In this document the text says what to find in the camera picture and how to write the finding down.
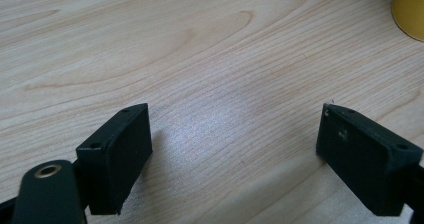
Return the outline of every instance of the yellow cup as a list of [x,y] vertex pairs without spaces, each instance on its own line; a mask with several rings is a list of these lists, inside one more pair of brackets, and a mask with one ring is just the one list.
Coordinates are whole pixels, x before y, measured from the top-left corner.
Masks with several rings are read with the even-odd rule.
[[400,29],[424,41],[424,0],[393,0],[392,14]]

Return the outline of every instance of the screw hole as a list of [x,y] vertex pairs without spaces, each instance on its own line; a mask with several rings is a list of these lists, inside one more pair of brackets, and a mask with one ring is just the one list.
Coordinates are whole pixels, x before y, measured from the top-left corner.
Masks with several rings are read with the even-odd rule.
[[408,149],[408,146],[407,146],[407,145],[405,145],[405,144],[397,144],[396,146],[397,146],[398,148],[402,149],[402,150],[406,150],[406,149]]
[[48,165],[43,168],[40,168],[37,170],[37,172],[34,174],[36,178],[46,178],[53,176],[54,174],[58,173],[62,169],[61,165]]
[[101,144],[101,143],[99,143],[99,142],[91,143],[91,144],[90,144],[90,148],[93,148],[93,149],[100,148],[100,146],[101,146],[101,145],[102,145],[102,144]]

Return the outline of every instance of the yellow object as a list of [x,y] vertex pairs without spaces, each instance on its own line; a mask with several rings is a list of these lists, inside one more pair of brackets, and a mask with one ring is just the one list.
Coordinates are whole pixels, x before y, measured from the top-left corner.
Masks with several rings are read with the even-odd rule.
[[424,0],[393,0],[392,13],[400,29],[424,41]]

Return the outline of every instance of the wooden table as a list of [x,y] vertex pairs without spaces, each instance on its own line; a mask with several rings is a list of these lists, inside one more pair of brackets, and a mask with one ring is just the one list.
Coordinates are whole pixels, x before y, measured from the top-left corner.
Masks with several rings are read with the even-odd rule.
[[324,101],[424,147],[424,44],[391,0],[0,0],[0,201],[119,109],[154,153],[90,223],[407,223],[315,155]]

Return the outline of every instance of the light wood surface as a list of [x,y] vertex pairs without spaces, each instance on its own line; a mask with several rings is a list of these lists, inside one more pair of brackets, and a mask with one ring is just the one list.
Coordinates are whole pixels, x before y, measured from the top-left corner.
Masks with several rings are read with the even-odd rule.
[[147,102],[154,153],[90,223],[408,223],[315,155],[331,99],[423,147],[424,44],[390,2],[0,0],[0,201]]

